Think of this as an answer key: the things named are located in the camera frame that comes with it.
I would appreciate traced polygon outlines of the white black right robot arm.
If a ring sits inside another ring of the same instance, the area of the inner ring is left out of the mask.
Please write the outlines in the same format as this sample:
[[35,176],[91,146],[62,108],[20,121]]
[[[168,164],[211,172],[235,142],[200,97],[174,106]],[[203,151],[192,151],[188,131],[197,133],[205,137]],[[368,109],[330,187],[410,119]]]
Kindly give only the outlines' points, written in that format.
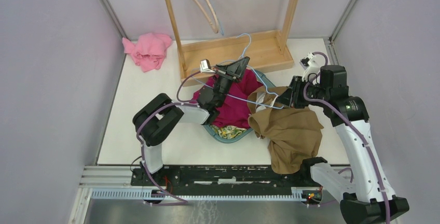
[[389,183],[371,135],[363,100],[349,94],[347,72],[340,65],[324,65],[294,76],[277,103],[296,109],[319,106],[339,135],[353,174],[344,179],[322,158],[308,159],[300,171],[307,187],[320,184],[339,203],[346,223],[390,223],[409,211],[406,198],[398,197]]

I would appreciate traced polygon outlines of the magenta cloth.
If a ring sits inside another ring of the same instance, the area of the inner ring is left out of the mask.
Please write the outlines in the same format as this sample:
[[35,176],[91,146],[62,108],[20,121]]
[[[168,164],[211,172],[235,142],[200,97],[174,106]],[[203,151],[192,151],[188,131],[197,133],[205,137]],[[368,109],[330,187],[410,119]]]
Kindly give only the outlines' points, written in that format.
[[216,108],[218,115],[215,119],[211,117],[204,122],[207,125],[214,125],[218,128],[234,126],[237,128],[249,129],[248,117],[251,112],[247,99],[251,93],[263,84],[257,80],[255,73],[247,69],[240,82],[234,82],[221,107]]

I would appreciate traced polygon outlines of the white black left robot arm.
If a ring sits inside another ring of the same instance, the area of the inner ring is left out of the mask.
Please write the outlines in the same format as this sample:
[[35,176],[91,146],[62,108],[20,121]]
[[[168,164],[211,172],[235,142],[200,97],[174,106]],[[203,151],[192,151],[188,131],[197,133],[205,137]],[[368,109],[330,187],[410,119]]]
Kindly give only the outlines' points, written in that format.
[[143,178],[149,185],[157,186],[162,182],[162,143],[175,126],[180,121],[212,124],[219,115],[218,108],[229,96],[232,84],[243,79],[249,61],[249,57],[241,57],[228,64],[211,66],[209,60],[202,60],[199,72],[211,73],[215,80],[213,86],[200,89],[194,102],[174,102],[167,94],[161,93],[135,114],[132,122],[142,147]]

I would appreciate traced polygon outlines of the brown skirt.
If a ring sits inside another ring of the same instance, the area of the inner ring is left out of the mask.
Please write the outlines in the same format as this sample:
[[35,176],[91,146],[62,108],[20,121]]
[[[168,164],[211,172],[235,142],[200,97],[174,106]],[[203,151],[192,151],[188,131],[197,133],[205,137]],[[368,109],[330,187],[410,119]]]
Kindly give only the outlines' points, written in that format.
[[289,108],[274,103],[287,87],[257,88],[248,96],[250,110],[248,124],[258,138],[267,138],[271,168],[277,174],[299,171],[304,159],[319,153],[323,126],[317,115],[308,107]]

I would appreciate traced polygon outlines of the wooden clothes rack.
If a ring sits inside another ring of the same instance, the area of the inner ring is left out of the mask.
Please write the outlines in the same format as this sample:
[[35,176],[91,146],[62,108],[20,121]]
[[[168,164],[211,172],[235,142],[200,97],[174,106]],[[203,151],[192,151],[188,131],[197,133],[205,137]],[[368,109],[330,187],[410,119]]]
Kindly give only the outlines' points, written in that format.
[[293,67],[294,59],[287,47],[287,39],[298,1],[288,1],[280,30],[182,44],[172,2],[165,0],[177,45],[181,80],[194,73],[199,68],[200,61],[204,59],[211,63],[220,63],[247,55],[250,57],[249,65],[261,72],[275,72]]

